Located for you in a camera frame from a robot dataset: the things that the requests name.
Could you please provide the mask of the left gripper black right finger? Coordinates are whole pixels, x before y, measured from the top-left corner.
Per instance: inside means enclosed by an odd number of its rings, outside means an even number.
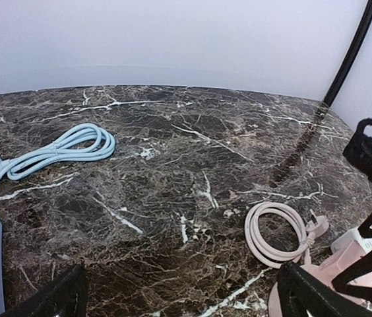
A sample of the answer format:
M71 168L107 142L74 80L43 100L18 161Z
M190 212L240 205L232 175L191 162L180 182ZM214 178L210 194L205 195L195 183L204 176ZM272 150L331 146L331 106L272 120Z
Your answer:
M372 312L339 295L372 295L372 288L357 287L350 281L372 272L372 262L356 262L333 280L334 289L313 277L293 262L280 268L278 295L283 316L372 316Z

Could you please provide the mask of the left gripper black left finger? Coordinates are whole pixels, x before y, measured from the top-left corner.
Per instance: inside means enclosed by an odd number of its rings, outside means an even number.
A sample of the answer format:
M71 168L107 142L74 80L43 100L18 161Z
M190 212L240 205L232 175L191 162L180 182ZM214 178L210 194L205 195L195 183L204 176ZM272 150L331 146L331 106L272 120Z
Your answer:
M7 316L86 316L86 271L72 265L34 296L6 311Z

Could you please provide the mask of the pink round power socket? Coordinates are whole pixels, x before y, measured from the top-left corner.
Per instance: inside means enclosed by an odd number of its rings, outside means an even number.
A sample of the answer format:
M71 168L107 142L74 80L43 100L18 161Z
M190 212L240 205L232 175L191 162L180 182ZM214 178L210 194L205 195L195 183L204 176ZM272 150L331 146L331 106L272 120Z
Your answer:
M270 316L372 316L357 300L337 293L312 272L317 265L286 262L278 271L269 301Z

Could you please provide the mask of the pink cube socket adapter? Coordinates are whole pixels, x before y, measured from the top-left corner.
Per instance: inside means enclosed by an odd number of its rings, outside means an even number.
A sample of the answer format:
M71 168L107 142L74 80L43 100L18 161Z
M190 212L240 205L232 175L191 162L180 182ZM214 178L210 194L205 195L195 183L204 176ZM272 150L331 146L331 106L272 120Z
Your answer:
M317 266L312 272L319 281L336 291L332 285L332 280L342 273L345 269L360 260L367 254L357 242L351 242L347 247L334 253L327 258L321 265ZM372 287L372 272L350 282L352 285L360 287Z

